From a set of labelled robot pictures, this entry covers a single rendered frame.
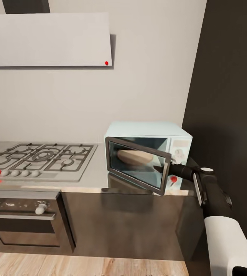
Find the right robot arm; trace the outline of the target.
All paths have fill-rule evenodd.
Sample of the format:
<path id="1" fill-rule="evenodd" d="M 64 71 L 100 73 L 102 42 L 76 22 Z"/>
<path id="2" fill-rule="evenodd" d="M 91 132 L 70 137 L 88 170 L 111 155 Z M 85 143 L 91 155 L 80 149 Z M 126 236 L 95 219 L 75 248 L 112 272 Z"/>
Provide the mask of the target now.
<path id="1" fill-rule="evenodd" d="M 247 276 L 247 239 L 232 212 L 231 198 L 218 185 L 211 168 L 181 164 L 185 154 L 171 157 L 168 175 L 194 182 L 203 209 L 211 276 Z"/>

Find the microwave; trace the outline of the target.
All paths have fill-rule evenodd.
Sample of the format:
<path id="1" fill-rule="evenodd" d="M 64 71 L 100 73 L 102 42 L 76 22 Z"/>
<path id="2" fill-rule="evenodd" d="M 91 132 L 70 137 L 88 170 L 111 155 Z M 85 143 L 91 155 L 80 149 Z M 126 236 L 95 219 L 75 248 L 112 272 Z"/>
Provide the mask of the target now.
<path id="1" fill-rule="evenodd" d="M 185 154 L 192 136 L 174 122 L 112 121 L 105 134 L 106 169 L 164 196 L 171 157 Z"/>

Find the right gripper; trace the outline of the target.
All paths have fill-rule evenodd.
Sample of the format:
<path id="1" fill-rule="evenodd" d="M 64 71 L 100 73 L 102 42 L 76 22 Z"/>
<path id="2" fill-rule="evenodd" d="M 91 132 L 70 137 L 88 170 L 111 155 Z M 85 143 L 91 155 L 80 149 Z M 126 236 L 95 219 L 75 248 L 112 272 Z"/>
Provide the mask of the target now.
<path id="1" fill-rule="evenodd" d="M 168 175 L 175 175 L 182 178 L 182 171 L 186 165 L 182 164 L 170 164 Z"/>

